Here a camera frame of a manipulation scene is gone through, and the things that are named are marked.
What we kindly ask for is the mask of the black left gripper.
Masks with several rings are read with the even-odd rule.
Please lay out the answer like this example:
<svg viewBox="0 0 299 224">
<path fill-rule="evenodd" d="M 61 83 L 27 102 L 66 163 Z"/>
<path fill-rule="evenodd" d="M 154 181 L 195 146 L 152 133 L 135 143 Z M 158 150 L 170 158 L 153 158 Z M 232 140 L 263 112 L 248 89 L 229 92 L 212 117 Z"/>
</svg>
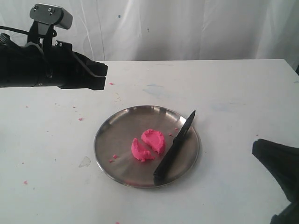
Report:
<svg viewBox="0 0 299 224">
<path fill-rule="evenodd" d="M 46 56 L 36 87 L 57 86 L 62 89 L 103 90 L 108 66 L 74 52 L 72 44 L 56 41 Z"/>
</svg>

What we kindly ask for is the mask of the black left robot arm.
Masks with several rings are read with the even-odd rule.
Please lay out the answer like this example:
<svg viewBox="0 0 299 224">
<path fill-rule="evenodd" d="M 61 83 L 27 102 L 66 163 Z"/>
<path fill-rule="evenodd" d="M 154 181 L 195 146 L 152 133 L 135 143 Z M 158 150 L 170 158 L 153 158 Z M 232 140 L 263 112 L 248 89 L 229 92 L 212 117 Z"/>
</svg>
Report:
<svg viewBox="0 0 299 224">
<path fill-rule="evenodd" d="M 70 43 L 57 41 L 43 53 L 39 45 L 21 47 L 0 35 L 0 86 L 58 87 L 103 90 L 108 66 L 74 52 Z"/>
</svg>

